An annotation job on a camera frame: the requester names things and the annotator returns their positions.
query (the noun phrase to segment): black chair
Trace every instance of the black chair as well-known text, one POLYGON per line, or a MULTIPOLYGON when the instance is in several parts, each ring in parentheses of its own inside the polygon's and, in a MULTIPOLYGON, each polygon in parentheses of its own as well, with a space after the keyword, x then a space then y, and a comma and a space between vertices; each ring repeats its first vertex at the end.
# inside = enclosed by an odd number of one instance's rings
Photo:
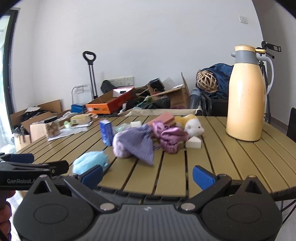
POLYGON ((287 137, 296 142, 296 109, 292 108, 290 113, 287 137))

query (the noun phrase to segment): wicker ball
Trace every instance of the wicker ball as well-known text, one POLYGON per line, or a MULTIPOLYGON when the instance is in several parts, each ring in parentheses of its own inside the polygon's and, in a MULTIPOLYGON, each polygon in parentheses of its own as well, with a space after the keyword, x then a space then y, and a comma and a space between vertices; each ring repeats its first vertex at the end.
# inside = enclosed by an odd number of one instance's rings
POLYGON ((196 85, 198 88, 209 93, 214 93, 218 91, 218 81, 214 77, 213 73, 208 70, 204 70, 202 72, 201 70, 199 70, 197 72, 196 85))

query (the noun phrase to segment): pink satin fabric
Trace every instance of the pink satin fabric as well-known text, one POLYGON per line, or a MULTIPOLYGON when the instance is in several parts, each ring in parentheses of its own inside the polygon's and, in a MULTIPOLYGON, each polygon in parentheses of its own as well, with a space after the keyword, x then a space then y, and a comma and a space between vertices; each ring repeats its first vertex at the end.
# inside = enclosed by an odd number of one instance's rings
POLYGON ((168 153, 178 152, 178 142, 188 141, 188 133, 179 127, 169 127, 161 121, 152 123, 154 135, 159 139, 160 146, 168 153))

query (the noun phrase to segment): person's hand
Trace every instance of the person's hand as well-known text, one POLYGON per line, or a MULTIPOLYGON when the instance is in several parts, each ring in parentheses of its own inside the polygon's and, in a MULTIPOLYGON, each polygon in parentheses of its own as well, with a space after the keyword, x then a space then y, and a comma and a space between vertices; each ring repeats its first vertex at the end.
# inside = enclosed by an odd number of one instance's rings
MULTIPOLYGON (((15 194, 15 191, 10 191, 7 198, 12 197, 15 194)), ((5 205, 5 208, 0 210, 0 229, 6 237, 9 237, 10 232, 10 222, 9 219, 11 217, 11 208, 9 205, 5 205)))

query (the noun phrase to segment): beige cloth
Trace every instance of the beige cloth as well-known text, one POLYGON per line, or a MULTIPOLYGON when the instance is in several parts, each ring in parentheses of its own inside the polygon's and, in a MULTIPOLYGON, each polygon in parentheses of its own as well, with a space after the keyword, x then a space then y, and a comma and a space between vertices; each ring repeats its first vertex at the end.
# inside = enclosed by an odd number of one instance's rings
POLYGON ((118 116, 150 116, 150 115, 161 115, 164 112, 169 112, 172 115, 189 115, 196 113, 197 109, 151 109, 151 110, 140 110, 130 109, 125 112, 119 113, 118 116))

